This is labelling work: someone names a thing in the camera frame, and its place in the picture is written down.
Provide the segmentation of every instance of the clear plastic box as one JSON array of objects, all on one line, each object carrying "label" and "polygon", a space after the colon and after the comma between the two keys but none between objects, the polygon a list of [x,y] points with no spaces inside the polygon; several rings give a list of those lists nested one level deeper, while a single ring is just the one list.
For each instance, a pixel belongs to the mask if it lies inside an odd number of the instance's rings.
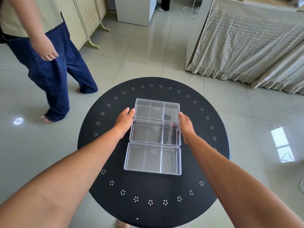
[{"label": "clear plastic box", "polygon": [[179,104],[136,99],[124,169],[181,175]]}]

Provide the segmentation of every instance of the person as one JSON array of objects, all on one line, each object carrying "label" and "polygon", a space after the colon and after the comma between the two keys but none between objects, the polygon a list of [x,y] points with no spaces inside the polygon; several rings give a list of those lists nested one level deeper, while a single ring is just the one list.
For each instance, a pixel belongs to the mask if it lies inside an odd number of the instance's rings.
[{"label": "person", "polygon": [[78,92],[98,91],[55,0],[2,0],[0,26],[29,78],[46,92],[50,109],[41,117],[45,122],[62,120],[69,111],[67,72],[79,83]]},{"label": "person", "polygon": [[[135,109],[122,111],[111,130],[30,180],[0,206],[1,228],[68,227],[73,214],[118,141]],[[304,222],[273,192],[195,134],[179,113],[184,142],[235,227],[300,228]],[[127,227],[123,222],[119,227]]]},{"label": "person", "polygon": [[169,11],[169,7],[170,7],[170,0],[162,0],[161,7],[158,8],[157,10],[160,12],[167,12]]}]

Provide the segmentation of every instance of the glossy floor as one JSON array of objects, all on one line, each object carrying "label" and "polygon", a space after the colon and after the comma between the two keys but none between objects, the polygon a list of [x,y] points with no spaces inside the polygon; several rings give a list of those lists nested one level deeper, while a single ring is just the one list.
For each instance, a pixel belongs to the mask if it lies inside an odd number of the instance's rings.
[{"label": "glossy floor", "polygon": [[[96,31],[101,49],[82,48],[98,87],[76,93],[69,80],[70,112],[63,121],[45,124],[45,94],[27,77],[6,45],[0,45],[0,203],[32,177],[77,149],[82,121],[109,88],[143,76],[180,81],[202,94],[218,111],[230,139],[231,160],[275,192],[304,219],[304,96],[286,94],[183,71],[187,29],[195,21],[172,0],[169,12],[155,12],[150,27],[104,19],[111,33]],[[87,194],[70,227],[113,227],[115,218]],[[232,227],[217,200],[183,227]]]}]

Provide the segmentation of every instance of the tabletop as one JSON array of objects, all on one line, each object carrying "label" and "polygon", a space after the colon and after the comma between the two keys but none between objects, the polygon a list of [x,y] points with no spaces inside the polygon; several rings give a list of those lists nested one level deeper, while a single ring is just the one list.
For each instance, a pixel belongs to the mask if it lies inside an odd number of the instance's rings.
[{"label": "tabletop", "polygon": [[[189,86],[161,77],[142,77],[114,86],[87,113],[78,149],[110,130],[137,98],[175,102],[198,136],[230,159],[225,126],[212,105]],[[203,214],[217,199],[190,148],[181,143],[181,175],[124,170],[130,130],[118,142],[93,183],[93,198],[115,218],[137,227],[176,227]]]}]

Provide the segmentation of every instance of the beige shirt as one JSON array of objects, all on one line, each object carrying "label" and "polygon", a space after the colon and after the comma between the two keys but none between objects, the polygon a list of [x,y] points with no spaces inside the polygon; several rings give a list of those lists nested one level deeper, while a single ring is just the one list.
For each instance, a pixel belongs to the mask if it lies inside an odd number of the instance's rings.
[{"label": "beige shirt", "polygon": [[[36,0],[40,10],[40,16],[44,32],[54,29],[63,22],[55,0]],[[28,37],[13,7],[7,0],[3,0],[0,9],[0,25],[3,33],[17,36]]]}]

